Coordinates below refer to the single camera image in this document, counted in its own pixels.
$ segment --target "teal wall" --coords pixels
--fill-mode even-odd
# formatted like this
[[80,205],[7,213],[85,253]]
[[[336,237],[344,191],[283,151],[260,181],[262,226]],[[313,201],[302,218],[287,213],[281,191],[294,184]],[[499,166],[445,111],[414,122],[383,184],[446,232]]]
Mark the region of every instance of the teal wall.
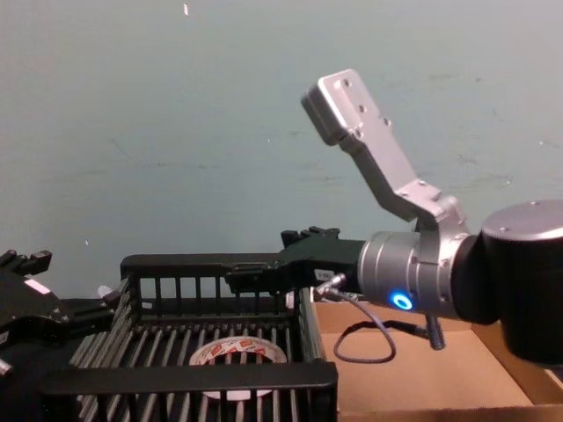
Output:
[[562,196],[553,0],[0,0],[0,247],[49,248],[61,296],[134,253],[277,251],[279,232],[408,225],[302,110],[357,69],[473,229]]

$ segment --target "cardboard box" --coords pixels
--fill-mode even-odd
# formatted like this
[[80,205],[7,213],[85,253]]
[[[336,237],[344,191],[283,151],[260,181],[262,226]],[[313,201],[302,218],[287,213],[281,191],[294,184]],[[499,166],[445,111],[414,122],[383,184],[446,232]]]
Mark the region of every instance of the cardboard box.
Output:
[[[424,316],[370,306],[382,321],[424,324]],[[563,383],[551,372],[513,356],[499,324],[442,320],[446,348],[400,331],[397,357],[381,365],[346,363],[333,354],[340,334],[367,320],[349,303],[316,303],[326,358],[339,371],[339,420],[344,422],[563,422]],[[389,352],[377,330],[350,335],[341,351],[363,358]]]

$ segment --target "black plastic crate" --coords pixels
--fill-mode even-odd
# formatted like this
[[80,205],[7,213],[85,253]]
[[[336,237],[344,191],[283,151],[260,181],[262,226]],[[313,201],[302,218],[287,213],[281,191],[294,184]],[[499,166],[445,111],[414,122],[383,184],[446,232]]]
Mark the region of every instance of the black plastic crate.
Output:
[[[296,292],[287,309],[284,297],[265,294],[266,287],[244,295],[226,288],[225,263],[264,257],[125,258],[113,328],[86,338],[72,367],[45,380],[45,420],[335,421],[338,374],[324,359],[309,290]],[[187,365],[199,346],[232,335],[270,340],[288,363],[233,353],[214,365]],[[261,389],[272,392],[257,397]],[[251,397],[227,401],[232,390],[250,390]],[[219,391],[220,399],[203,391]]]

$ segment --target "blue led light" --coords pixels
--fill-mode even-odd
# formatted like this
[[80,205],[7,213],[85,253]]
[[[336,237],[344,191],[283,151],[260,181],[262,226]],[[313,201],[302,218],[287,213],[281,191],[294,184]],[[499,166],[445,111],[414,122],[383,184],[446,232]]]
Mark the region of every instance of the blue led light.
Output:
[[393,304],[402,310],[409,310],[413,308],[413,302],[404,293],[393,293],[391,295],[391,301]]

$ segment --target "masking tape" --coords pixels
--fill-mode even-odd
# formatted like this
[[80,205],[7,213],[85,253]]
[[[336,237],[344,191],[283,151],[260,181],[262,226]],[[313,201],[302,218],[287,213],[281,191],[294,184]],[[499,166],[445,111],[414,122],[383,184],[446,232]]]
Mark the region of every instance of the masking tape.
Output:
[[[210,360],[228,353],[256,353],[267,357],[274,363],[286,363],[288,358],[283,350],[274,343],[257,337],[228,337],[207,343],[200,347],[190,357],[190,365],[205,365]],[[257,397],[270,393],[270,389],[259,389]],[[204,391],[203,394],[210,398],[219,399],[219,391]],[[227,400],[240,401],[250,399],[250,390],[227,391]]]

